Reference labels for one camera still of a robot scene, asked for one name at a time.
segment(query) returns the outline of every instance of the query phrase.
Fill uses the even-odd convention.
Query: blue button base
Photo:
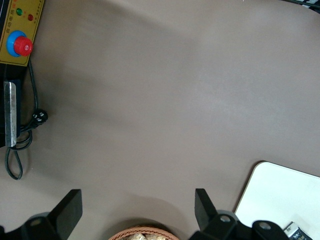
[[[13,56],[13,57],[20,57],[20,54],[17,54],[14,49],[15,41],[18,37],[23,36],[27,37],[26,34],[23,31],[13,31],[9,36],[6,41],[6,49],[8,53]]]

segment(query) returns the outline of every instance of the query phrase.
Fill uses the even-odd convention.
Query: emergency stop button
[[[32,41],[23,31],[13,31],[6,41],[6,49],[13,57],[28,56],[33,50]]]
[[[25,36],[19,36],[14,41],[13,49],[15,53],[21,56],[28,56],[32,52],[33,44],[29,38]]]

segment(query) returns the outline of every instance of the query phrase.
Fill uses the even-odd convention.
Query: wicker basket
[[[179,238],[177,238],[170,232],[153,226],[133,226],[118,232],[116,235],[110,237],[109,240],[121,240],[122,238],[128,237],[133,234],[152,234],[165,237],[166,240],[179,240]]]

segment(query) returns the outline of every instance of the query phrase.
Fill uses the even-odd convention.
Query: control box
[[[0,64],[26,67],[44,0],[0,0]]]

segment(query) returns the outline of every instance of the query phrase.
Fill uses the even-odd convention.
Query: black cable
[[[17,141],[15,146],[8,147],[6,150],[5,160],[4,160],[6,171],[8,172],[10,177],[13,178],[14,180],[21,179],[22,175],[24,173],[18,151],[24,150],[31,145],[32,140],[33,140],[32,129],[35,129],[36,127],[43,124],[48,119],[47,112],[38,108],[38,105],[39,105],[38,93],[37,93],[36,81],[35,81],[34,70],[32,67],[31,60],[29,60],[29,62],[28,62],[28,67],[29,67],[29,74],[30,74],[30,80],[31,80],[32,91],[33,91],[33,101],[34,101],[33,115],[27,125],[21,126],[21,133],[22,134],[27,133],[27,137],[24,140]],[[11,151],[13,151],[13,153],[15,155],[16,162],[19,167],[18,176],[13,174],[13,172],[11,171],[11,169],[9,167],[9,156],[10,156]]]

